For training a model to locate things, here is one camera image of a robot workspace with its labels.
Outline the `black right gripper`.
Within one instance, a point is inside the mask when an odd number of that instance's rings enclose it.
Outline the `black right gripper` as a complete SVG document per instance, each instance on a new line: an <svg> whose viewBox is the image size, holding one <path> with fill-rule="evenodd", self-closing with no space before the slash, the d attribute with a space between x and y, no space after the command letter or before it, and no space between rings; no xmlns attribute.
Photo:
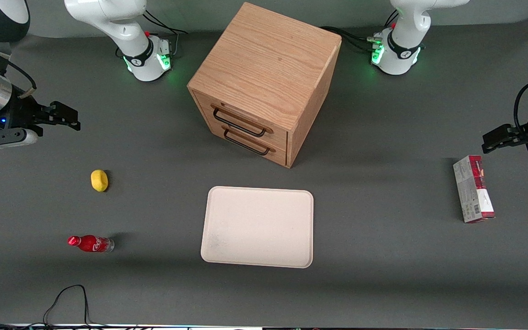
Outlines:
<svg viewBox="0 0 528 330"><path fill-rule="evenodd" d="M45 107L34 98L12 99L0 111L0 130L21 128L32 130L42 137L42 125L67 126L80 131L78 120L79 113L61 102L52 102Z"/></svg>

